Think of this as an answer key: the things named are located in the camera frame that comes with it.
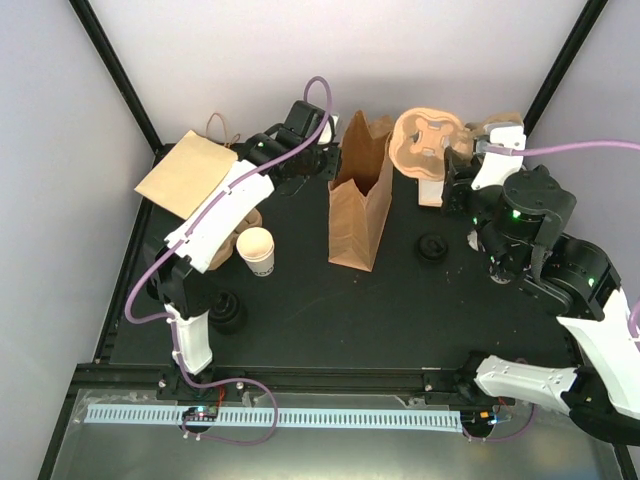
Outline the single pulp cup carrier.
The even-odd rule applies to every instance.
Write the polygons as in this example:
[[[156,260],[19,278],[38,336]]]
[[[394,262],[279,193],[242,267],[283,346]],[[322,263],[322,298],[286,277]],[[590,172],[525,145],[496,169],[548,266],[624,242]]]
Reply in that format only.
[[[523,126],[517,112],[494,114],[479,123],[465,124],[455,114],[428,107],[411,108],[396,121],[388,140],[388,156],[409,178],[443,181],[445,150],[451,147],[470,162],[474,142],[499,124]]]

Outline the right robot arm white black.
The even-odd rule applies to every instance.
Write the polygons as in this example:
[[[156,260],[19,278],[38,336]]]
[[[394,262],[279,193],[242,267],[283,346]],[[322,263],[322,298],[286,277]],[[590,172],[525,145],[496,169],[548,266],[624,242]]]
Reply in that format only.
[[[514,282],[565,327],[586,366],[549,368],[472,352],[453,376],[466,404],[510,397],[568,416],[611,444],[639,443],[639,325],[609,256],[565,232],[576,198],[539,165],[503,171],[494,185],[475,186],[482,162],[444,153],[442,209],[472,220],[468,242],[489,258],[489,272]]]

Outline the black lid stack left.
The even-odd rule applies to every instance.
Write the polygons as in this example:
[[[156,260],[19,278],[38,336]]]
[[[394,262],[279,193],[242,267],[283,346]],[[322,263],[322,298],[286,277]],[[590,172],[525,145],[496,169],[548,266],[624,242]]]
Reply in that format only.
[[[222,335],[240,332],[247,323],[247,312],[238,296],[222,291],[208,313],[209,325]]]

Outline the stack of white paper cups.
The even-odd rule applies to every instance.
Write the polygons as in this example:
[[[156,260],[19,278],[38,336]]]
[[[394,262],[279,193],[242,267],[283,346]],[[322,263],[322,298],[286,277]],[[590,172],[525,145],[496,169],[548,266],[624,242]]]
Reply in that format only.
[[[492,281],[499,285],[506,285],[513,281],[513,277],[508,274],[500,265],[498,260],[489,254],[483,246],[478,233],[471,230],[467,235],[467,244],[476,252],[482,253],[488,260],[488,273]]]

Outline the black lid stack right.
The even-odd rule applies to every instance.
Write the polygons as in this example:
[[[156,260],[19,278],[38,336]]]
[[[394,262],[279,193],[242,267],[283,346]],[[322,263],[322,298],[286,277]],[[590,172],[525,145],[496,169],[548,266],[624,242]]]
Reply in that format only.
[[[440,262],[448,254],[449,245],[445,238],[435,233],[425,233],[416,243],[419,257],[427,262]]]

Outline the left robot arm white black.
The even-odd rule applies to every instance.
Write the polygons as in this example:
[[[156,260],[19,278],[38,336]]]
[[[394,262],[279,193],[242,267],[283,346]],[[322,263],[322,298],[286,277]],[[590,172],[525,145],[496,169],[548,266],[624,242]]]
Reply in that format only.
[[[295,178],[336,177],[341,153],[335,141],[338,115],[305,100],[286,119],[235,147],[220,184],[179,227],[145,248],[148,269],[136,288],[164,310],[179,386],[193,399],[207,397],[215,376],[210,329],[231,334],[244,326],[238,296],[217,285],[208,271],[217,254],[228,256],[232,233],[279,186]]]

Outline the white paper bag brown trim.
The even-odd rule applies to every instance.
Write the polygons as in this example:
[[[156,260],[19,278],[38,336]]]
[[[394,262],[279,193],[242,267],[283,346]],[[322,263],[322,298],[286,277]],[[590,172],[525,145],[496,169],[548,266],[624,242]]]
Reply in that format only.
[[[444,181],[418,180],[418,204],[439,208],[442,205]]]

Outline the black frame post right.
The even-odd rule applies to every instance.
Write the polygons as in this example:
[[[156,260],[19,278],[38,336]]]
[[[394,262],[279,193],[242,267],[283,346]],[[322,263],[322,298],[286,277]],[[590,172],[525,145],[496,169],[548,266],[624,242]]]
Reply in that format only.
[[[534,132],[607,4],[608,0],[588,0],[584,3],[525,114],[524,133],[527,137]]]

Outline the black lid stack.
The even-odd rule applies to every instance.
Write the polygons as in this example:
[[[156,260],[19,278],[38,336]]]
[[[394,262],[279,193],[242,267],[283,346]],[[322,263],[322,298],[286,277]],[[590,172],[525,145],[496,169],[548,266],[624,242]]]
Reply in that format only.
[[[445,238],[435,233],[425,233],[416,243],[419,257],[427,262],[440,262],[448,254],[449,245]]]
[[[247,312],[238,296],[222,291],[208,313],[209,325],[222,335],[240,332],[247,323]]]

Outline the brown kraft paper bag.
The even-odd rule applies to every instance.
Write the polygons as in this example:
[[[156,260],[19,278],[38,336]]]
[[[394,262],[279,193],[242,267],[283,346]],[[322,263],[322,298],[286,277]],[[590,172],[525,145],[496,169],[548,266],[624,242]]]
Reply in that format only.
[[[370,122],[356,111],[341,142],[342,165],[328,185],[328,260],[370,272],[392,201],[393,164],[388,140],[393,119]]]

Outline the stacked pulp cup carriers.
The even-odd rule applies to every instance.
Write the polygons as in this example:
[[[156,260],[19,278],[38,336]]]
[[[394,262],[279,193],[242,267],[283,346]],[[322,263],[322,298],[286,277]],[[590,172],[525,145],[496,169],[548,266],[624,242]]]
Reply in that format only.
[[[222,246],[217,250],[213,256],[209,268],[209,271],[214,271],[223,265],[233,254],[236,242],[241,233],[252,227],[262,226],[262,215],[260,212],[253,208],[234,228],[231,234],[223,242]]]

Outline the black frame post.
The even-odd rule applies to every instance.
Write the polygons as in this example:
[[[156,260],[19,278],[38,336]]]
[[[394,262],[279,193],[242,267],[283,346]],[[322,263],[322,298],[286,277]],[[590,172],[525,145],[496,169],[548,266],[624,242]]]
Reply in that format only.
[[[157,155],[164,144],[156,132],[91,2],[88,0],[69,0],[68,3],[80,21],[151,151]]]
[[[608,0],[588,0],[584,3],[525,114],[524,133],[527,137],[534,132],[607,4]]]

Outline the black frame post left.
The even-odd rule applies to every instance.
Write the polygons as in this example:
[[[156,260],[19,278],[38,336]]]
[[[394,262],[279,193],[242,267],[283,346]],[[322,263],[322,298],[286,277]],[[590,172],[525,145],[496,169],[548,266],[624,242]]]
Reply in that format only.
[[[69,0],[68,3],[80,21],[151,151],[157,155],[164,144],[156,132],[91,2],[88,0]]]

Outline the white paper cup black print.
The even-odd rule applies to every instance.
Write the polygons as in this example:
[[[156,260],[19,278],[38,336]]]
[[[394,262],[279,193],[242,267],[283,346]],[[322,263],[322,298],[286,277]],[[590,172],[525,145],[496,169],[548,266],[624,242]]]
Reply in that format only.
[[[251,227],[237,238],[236,249],[258,277],[270,275],[275,267],[275,242],[271,233],[262,227]]]

